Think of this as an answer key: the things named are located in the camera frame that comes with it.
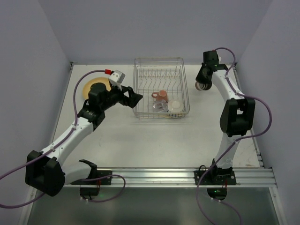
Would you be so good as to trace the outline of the white brown mug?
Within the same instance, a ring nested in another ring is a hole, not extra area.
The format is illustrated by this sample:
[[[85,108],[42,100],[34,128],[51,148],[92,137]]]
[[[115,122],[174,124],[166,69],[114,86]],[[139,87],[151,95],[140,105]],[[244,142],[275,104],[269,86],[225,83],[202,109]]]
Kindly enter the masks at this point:
[[[203,84],[200,82],[195,82],[195,88],[199,91],[209,90],[212,87],[212,83]]]

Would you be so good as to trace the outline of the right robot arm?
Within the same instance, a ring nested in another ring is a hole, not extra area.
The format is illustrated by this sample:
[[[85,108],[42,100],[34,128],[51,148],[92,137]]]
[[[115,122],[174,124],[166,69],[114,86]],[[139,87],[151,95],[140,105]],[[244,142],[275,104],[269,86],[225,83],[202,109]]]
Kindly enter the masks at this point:
[[[244,97],[229,76],[231,68],[219,63],[217,51],[206,51],[203,53],[203,63],[195,79],[197,90],[209,90],[214,85],[225,102],[219,120],[223,132],[222,141],[212,162],[218,170],[232,168],[238,139],[251,130],[255,112],[255,101]]]

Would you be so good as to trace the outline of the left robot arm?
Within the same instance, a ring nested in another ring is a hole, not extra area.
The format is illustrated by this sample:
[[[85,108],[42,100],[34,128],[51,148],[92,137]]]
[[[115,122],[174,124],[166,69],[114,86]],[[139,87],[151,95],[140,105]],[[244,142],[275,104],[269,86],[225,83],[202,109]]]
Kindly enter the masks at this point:
[[[131,87],[114,86],[107,90],[103,83],[92,85],[89,98],[75,117],[73,124],[42,151],[27,156],[25,183],[49,195],[57,195],[64,185],[97,177],[97,165],[80,160],[75,168],[63,167],[64,162],[79,143],[89,136],[105,119],[105,110],[119,103],[134,108],[143,98]]]

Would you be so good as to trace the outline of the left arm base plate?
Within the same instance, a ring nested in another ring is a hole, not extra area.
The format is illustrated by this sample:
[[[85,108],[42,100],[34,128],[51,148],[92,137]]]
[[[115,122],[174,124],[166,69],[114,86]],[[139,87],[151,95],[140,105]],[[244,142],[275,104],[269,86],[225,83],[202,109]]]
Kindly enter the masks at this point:
[[[93,175],[88,176],[88,180],[95,178],[102,178],[104,176],[112,175],[111,170],[97,170]],[[100,192],[101,186],[111,185],[112,177],[108,177],[102,180],[93,180],[93,181],[82,181],[76,180],[72,182],[72,185],[80,185],[79,193],[81,197],[87,197],[92,199],[92,197],[97,196]]]

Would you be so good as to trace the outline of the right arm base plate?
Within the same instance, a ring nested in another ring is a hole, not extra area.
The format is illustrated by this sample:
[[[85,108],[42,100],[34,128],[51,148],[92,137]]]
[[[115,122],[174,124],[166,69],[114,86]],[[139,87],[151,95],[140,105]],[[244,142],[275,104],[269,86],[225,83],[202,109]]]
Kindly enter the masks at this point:
[[[214,166],[202,178],[202,186],[221,186],[219,188],[207,188],[208,195],[216,200],[224,200],[227,196],[227,186],[236,185],[236,177],[233,168],[222,169]]]

